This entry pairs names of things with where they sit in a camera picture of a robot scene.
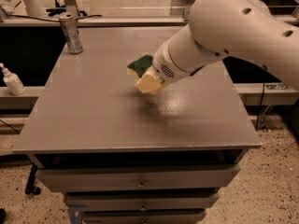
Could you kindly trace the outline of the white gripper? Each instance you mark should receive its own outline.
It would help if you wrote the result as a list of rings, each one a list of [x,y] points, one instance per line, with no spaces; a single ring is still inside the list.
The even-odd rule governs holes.
[[[172,61],[168,42],[164,42],[157,49],[153,56],[152,66],[135,84],[135,87],[142,93],[156,94],[164,89],[168,82],[178,82],[190,74],[178,68]]]

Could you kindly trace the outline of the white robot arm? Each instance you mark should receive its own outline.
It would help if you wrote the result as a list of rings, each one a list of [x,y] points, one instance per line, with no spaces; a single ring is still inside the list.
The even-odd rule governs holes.
[[[273,17],[259,0],[195,0],[188,24],[157,49],[135,86],[156,93],[228,56],[299,90],[299,28]]]

